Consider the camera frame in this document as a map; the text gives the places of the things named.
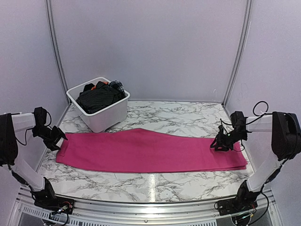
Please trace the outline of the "magenta pink trousers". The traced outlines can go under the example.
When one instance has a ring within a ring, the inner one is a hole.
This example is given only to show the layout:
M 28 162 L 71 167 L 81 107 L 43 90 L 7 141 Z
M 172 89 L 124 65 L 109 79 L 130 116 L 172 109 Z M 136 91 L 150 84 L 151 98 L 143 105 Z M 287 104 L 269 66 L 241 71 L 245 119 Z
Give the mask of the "magenta pink trousers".
M 210 148 L 213 138 L 181 137 L 130 129 L 113 133 L 67 133 L 56 162 L 82 170 L 114 173 L 173 173 L 244 170 L 247 160 L 235 149 Z

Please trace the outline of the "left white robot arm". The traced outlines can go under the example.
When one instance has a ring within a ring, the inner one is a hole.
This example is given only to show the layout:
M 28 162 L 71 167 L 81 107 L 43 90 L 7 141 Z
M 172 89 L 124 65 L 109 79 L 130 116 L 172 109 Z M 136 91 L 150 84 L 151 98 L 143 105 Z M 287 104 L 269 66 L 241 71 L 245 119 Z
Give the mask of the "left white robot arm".
M 39 107 L 32 113 L 5 113 L 0 116 L 0 165 L 7 166 L 8 171 L 22 185 L 29 187 L 33 198 L 42 202 L 48 209 L 54 210 L 59 206 L 59 198 L 55 195 L 48 179 L 39 175 L 23 158 L 18 156 L 20 145 L 26 146 L 16 137 L 16 133 L 32 132 L 33 137 L 39 137 L 51 151 L 58 151 L 59 141 L 68 138 L 57 127 L 47 123 L 51 118 L 47 110 Z

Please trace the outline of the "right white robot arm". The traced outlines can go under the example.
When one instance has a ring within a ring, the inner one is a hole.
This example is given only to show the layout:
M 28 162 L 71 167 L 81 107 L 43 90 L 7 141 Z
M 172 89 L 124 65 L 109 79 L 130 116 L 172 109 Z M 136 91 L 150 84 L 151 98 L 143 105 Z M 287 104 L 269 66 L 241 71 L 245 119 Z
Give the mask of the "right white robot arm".
M 301 128 L 294 113 L 272 112 L 254 117 L 246 117 L 241 111 L 235 111 L 230 116 L 233 130 L 227 133 L 223 126 L 210 145 L 215 151 L 234 150 L 238 141 L 246 141 L 252 132 L 271 133 L 271 151 L 259 169 L 238 189 L 233 207 L 243 211 L 256 201 L 264 186 L 270 183 L 280 173 L 282 166 L 293 159 L 301 151 Z

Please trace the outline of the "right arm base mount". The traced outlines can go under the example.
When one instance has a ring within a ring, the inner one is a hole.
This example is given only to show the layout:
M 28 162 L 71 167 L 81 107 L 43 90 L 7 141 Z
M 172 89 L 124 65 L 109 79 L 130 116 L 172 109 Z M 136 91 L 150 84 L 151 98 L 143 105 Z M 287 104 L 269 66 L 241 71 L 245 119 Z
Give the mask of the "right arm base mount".
M 235 214 L 247 210 L 253 210 L 257 207 L 258 207 L 257 201 L 239 202 L 236 197 L 224 199 L 224 200 L 218 200 L 214 204 L 214 208 L 217 211 L 219 211 L 220 216 Z

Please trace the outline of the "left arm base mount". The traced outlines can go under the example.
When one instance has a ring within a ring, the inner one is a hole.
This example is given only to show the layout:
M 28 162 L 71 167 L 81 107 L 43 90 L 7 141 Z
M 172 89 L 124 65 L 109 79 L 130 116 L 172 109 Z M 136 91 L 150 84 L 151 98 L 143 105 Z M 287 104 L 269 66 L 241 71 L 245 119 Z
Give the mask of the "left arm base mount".
M 59 214 L 59 213 L 66 213 L 66 214 L 72 214 L 75 200 L 64 198 L 60 196 L 56 196 L 54 199 L 52 198 L 45 198 L 42 199 L 38 196 L 36 196 L 34 193 L 32 193 L 32 198 L 34 199 L 34 205 L 51 210 L 53 214 Z

